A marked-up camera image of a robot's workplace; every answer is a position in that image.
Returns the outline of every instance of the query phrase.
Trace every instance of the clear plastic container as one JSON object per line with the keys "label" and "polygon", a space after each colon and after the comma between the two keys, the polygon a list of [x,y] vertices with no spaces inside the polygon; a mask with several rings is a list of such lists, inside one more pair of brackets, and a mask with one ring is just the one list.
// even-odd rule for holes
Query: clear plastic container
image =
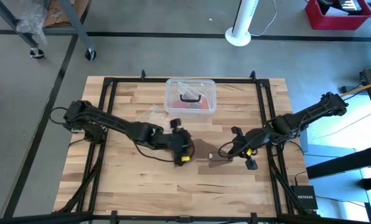
{"label": "clear plastic container", "polygon": [[165,110],[168,113],[182,114],[215,113],[215,82],[209,79],[168,79]]}

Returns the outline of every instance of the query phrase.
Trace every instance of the red crate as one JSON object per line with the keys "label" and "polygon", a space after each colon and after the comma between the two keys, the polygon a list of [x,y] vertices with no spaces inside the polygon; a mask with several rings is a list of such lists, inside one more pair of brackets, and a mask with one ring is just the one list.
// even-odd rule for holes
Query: red crate
{"label": "red crate", "polygon": [[371,8],[365,0],[358,0],[362,13],[360,16],[325,16],[321,13],[317,0],[310,0],[305,8],[311,28],[315,30],[356,30],[369,17]]}

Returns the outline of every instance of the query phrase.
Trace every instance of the black handle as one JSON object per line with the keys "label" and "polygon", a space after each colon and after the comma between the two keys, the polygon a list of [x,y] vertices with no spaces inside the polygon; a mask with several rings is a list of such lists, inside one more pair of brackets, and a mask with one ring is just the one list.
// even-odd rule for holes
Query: black handle
{"label": "black handle", "polygon": [[198,95],[198,100],[183,99],[183,95],[180,95],[180,100],[184,103],[198,103],[200,101],[200,95]]}

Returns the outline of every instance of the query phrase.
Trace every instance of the wooden tabletop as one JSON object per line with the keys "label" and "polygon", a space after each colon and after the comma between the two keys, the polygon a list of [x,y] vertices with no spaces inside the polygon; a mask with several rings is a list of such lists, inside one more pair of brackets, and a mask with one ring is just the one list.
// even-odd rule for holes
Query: wooden tabletop
{"label": "wooden tabletop", "polygon": [[[98,105],[104,77],[88,77],[82,100]],[[291,104],[285,80],[270,79],[276,114],[290,113]],[[216,84],[217,110],[211,118],[182,119],[193,139],[203,139],[216,147],[235,136],[232,126],[247,132],[261,127],[256,86],[254,84]],[[106,96],[108,102],[110,90]],[[267,117],[269,109],[263,91]],[[165,83],[119,83],[112,114],[130,121],[147,121],[168,127],[172,118],[164,112]],[[74,134],[72,141],[83,138]],[[88,152],[88,142],[68,149],[54,210],[58,210],[80,186]],[[170,159],[166,151],[141,150],[150,156]],[[294,176],[306,170],[300,149],[287,144],[284,158],[290,184]],[[121,133],[109,131],[103,168],[98,186],[95,214],[109,215],[190,215],[213,217],[276,217],[266,149],[254,157],[259,168],[247,170],[245,160],[208,167],[207,159],[194,159],[182,167],[140,155],[133,143]],[[299,184],[309,184],[306,173],[298,175]],[[286,213],[284,192],[278,184],[281,206]],[[88,207],[90,191],[86,194]]]}

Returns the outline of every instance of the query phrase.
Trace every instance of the cardboard box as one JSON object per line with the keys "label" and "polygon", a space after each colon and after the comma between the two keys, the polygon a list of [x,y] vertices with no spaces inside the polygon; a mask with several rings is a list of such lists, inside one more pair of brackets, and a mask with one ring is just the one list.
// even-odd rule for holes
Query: cardboard box
{"label": "cardboard box", "polygon": [[[80,19],[86,10],[89,0],[70,0],[73,10]],[[70,26],[71,23],[65,15],[58,0],[51,0],[44,27]]]}

